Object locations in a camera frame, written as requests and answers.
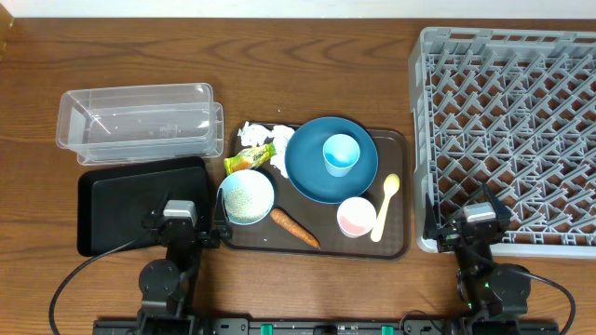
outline small bowl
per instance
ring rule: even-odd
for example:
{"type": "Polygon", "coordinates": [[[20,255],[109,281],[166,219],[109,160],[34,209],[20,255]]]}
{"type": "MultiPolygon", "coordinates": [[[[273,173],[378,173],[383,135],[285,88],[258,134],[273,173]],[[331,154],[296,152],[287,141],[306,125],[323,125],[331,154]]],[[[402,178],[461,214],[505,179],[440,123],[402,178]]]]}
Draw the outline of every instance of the small bowl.
{"type": "Polygon", "coordinates": [[[262,220],[271,208],[275,200],[275,193],[273,191],[273,185],[271,181],[261,172],[245,169],[238,172],[234,172],[227,176],[220,185],[220,189],[223,190],[223,199],[225,201],[225,211],[230,222],[240,225],[254,224],[262,220]],[[259,211],[259,214],[250,218],[240,218],[237,215],[237,209],[234,208],[234,204],[228,203],[228,196],[235,190],[244,190],[250,195],[246,201],[250,202],[251,199],[267,199],[265,205],[263,205],[263,214],[259,211]]]}
{"type": "Polygon", "coordinates": [[[337,224],[342,233],[350,238],[368,234],[376,223],[376,209],[362,197],[351,197],[337,209],[337,224]]]}

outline green connector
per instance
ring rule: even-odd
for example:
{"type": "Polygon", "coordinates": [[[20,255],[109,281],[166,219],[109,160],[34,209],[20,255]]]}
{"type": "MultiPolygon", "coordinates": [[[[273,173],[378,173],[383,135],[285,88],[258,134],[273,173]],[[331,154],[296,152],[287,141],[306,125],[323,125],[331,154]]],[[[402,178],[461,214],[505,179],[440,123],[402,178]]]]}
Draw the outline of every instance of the green connector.
{"type": "Polygon", "coordinates": [[[381,335],[393,335],[393,327],[382,326],[381,327],[381,335]]]}
{"type": "Polygon", "coordinates": [[[261,335],[273,335],[273,325],[261,325],[261,335]]]}

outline bowl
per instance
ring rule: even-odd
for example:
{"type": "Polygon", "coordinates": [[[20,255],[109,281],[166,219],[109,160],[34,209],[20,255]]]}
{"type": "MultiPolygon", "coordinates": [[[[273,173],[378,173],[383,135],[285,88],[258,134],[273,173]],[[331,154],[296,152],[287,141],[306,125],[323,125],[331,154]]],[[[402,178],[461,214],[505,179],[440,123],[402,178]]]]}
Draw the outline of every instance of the bowl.
{"type": "Polygon", "coordinates": [[[271,181],[261,172],[245,169],[227,176],[220,185],[230,222],[254,224],[271,211],[275,193],[271,181]]]}
{"type": "Polygon", "coordinates": [[[342,233],[350,238],[369,233],[376,223],[376,209],[362,197],[351,197],[337,209],[337,224],[342,233]]]}

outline cup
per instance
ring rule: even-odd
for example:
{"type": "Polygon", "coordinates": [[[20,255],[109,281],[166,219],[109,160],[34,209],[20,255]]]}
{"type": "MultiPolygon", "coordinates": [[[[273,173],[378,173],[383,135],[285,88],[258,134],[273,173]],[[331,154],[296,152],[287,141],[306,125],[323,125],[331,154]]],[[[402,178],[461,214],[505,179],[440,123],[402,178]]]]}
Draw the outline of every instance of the cup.
{"type": "Polygon", "coordinates": [[[344,177],[360,158],[360,146],[352,137],[337,134],[323,144],[323,157],[327,172],[334,177],[344,177]]]}
{"type": "Polygon", "coordinates": [[[373,229],[376,223],[376,209],[365,198],[348,198],[337,209],[337,223],[345,236],[360,237],[373,229]]]}

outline black tray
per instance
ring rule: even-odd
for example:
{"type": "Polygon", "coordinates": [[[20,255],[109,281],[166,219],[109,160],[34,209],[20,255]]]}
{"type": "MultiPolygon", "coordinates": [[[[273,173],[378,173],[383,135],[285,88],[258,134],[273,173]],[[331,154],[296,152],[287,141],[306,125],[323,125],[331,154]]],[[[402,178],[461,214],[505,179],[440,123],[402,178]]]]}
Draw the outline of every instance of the black tray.
{"type": "MultiPolygon", "coordinates": [[[[164,195],[195,203],[197,224],[210,224],[205,164],[185,157],[85,173],[78,180],[76,248],[96,256],[146,235],[142,219],[159,207],[164,195]]],[[[149,235],[126,248],[156,245],[149,235]]]]}
{"type": "MultiPolygon", "coordinates": [[[[269,216],[248,226],[232,225],[232,239],[224,243],[233,249],[267,251],[278,253],[338,256],[360,259],[396,260],[410,248],[410,173],[408,142],[394,130],[367,129],[379,153],[379,169],[372,186],[362,196],[378,210],[383,202],[383,182],[390,173],[400,176],[400,190],[389,203],[385,230],[380,242],[374,243],[370,234],[348,238],[337,225],[337,205],[325,205],[300,194],[279,170],[265,162],[263,172],[276,190],[275,208],[282,208],[305,229],[311,232],[321,245],[320,250],[308,246],[271,220],[269,216]]],[[[237,131],[230,140],[231,152],[236,155],[244,149],[237,131]]]]}

